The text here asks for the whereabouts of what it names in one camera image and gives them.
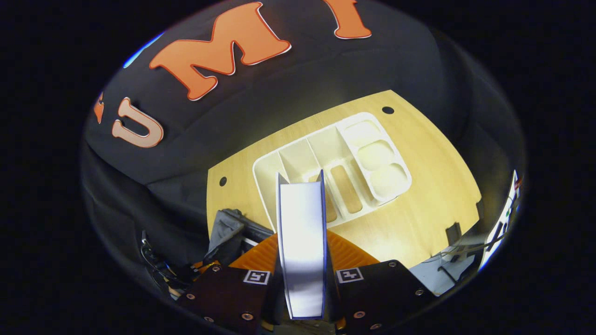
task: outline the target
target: wooden board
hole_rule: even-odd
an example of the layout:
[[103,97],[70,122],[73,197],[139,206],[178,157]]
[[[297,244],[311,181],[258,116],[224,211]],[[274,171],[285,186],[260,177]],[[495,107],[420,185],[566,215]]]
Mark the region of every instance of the wooden board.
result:
[[[393,114],[382,108],[394,109]],[[259,197],[255,160],[348,116],[367,111],[383,125],[410,173],[410,189],[374,212],[330,228],[379,261],[397,259],[410,268],[449,246],[445,230],[459,222],[462,233],[478,221],[480,190],[457,150],[420,111],[393,91],[372,94],[322,111],[253,143],[209,169],[209,234],[219,209],[240,209],[271,228]],[[219,180],[227,178],[221,187]]]

